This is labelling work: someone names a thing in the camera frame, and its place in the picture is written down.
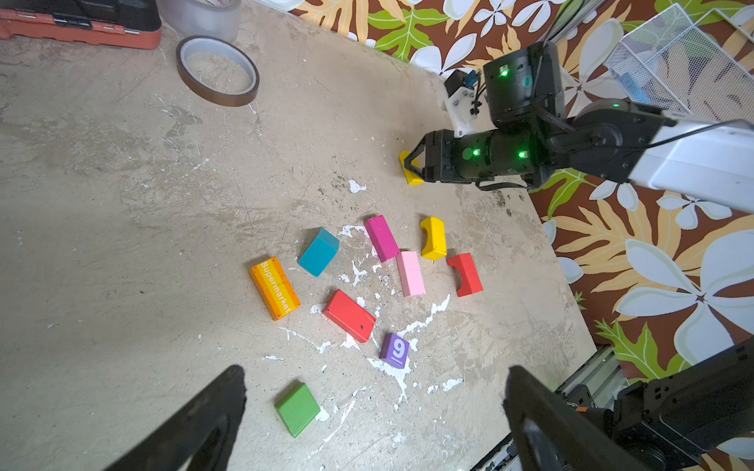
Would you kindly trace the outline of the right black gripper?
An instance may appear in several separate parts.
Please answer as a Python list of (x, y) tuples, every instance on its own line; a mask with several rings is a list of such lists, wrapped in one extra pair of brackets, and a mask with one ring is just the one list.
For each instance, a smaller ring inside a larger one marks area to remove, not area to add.
[(530, 134), (484, 131), (455, 137), (432, 131), (408, 151), (404, 166), (426, 182), (473, 184), (533, 173)]

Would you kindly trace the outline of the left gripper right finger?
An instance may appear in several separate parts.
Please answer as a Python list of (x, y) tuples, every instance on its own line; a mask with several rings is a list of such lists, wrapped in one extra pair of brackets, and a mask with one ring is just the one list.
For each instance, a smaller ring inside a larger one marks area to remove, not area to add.
[(510, 368), (504, 410), (524, 470), (646, 468), (520, 365)]

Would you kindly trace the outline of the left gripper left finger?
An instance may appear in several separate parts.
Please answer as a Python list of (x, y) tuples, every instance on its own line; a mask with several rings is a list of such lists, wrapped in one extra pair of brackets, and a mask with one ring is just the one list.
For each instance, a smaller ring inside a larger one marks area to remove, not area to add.
[(245, 370), (232, 365), (108, 466), (110, 470), (225, 470), (245, 413)]

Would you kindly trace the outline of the yellow rectangular block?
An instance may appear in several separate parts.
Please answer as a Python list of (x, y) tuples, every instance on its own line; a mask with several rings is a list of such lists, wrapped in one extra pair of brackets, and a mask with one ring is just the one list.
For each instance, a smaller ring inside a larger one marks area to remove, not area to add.
[(408, 170), (406, 166), (404, 166), (408, 155), (410, 155), (408, 151), (403, 151), (399, 157), (401, 168), (404, 172), (404, 177), (406, 178), (406, 183), (409, 186), (421, 186), (424, 183), (424, 180), (422, 180), (422, 178), (420, 178), (419, 176), (416, 176), (416, 174), (414, 174), (413, 172), (410, 172), (410, 170)]

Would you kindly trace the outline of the pink block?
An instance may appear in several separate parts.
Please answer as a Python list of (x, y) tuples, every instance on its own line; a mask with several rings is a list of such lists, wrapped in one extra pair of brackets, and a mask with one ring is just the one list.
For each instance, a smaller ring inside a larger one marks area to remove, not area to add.
[(415, 251), (401, 251), (397, 256), (403, 294), (406, 298), (426, 294), (419, 258)]

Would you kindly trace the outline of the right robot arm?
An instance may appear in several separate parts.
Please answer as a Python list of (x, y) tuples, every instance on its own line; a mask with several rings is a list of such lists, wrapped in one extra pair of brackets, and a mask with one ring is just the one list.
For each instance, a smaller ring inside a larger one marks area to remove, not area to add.
[(451, 130), (406, 174), (551, 197), (545, 230), (597, 341), (633, 382), (753, 337), (753, 133), (643, 102), (565, 114), (557, 48), (536, 43), (446, 82)]

